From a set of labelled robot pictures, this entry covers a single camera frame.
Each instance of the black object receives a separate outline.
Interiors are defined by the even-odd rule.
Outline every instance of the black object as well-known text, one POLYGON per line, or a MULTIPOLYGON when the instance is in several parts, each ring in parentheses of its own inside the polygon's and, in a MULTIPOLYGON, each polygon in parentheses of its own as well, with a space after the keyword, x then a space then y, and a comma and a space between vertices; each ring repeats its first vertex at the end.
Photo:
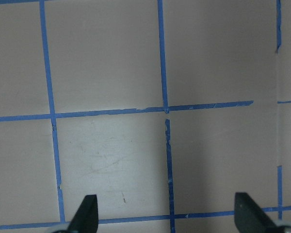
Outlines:
POLYGON ((96 233, 98 229, 98 204, 96 195, 84 197, 67 230, 54 233, 96 233))
POLYGON ((276 226, 247 193, 235 194, 234 221, 240 233, 291 233, 291 226, 276 226))

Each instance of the vertical blue tape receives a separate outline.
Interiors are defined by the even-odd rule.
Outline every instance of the vertical blue tape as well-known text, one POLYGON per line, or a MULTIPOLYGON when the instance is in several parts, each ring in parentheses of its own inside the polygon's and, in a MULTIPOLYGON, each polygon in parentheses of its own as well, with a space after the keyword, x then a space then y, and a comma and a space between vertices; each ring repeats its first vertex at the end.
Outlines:
POLYGON ((61 172, 60 172, 56 115, 55 115, 53 88, 52 88, 52 80, 51 80, 50 64, 49 64, 49 46, 48 46, 48 37, 47 37, 47 28, 46 28, 46 19, 45 19, 45 0, 39 0, 39 4, 40 4, 40 20, 41 20, 41 34, 42 34, 42 43, 43 43, 44 65, 45 65, 45 73, 46 73, 47 87, 48 87, 48 103, 49 103, 49 111, 50 111, 50 120, 52 123, 59 215, 60 215, 60 222, 65 222, 63 192, 60 189, 62 178, 61 178, 61 172))
POLYGON ((166 119, 166 153, 167 153, 167 173, 168 173, 168 191, 169 191, 169 215, 170 231, 175 233, 175 205, 174 205, 174 182, 173 182, 173 165, 170 146, 170 120, 166 119))
POLYGON ((282 219, 282 166, 277 167, 278 219, 282 219))
POLYGON ((160 57, 161 57, 161 76, 162 76, 162 97, 164 111, 169 113, 167 97, 167 78, 166 78, 166 60, 165 60, 165 39, 164 39, 164 20, 163 20, 163 1, 157 0, 159 11, 159 35, 160 35, 160 57))
POLYGON ((281 0, 276 0, 277 7, 277 52, 281 46, 281 0))

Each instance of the floor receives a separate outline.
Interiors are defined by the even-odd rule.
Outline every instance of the floor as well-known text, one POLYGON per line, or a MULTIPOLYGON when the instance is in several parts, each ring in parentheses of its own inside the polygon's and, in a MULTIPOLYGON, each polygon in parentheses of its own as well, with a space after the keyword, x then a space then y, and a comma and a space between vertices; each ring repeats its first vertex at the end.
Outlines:
POLYGON ((99 233, 236 233, 237 191, 291 221, 291 0, 0 0, 0 233, 87 194, 99 233))

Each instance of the gray floor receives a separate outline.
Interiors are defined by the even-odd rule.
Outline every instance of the gray floor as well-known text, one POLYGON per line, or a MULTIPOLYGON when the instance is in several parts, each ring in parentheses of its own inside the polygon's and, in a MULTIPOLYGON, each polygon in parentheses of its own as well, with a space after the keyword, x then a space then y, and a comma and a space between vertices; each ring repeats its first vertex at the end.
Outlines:
POLYGON ((177 233, 236 233, 234 193, 278 207, 278 186, 291 220, 291 0, 279 53, 275 0, 164 0, 166 93, 160 2, 46 1, 48 47, 39 2, 0 4, 0 233, 70 221, 86 194, 99 233, 167 233, 171 184, 177 233))

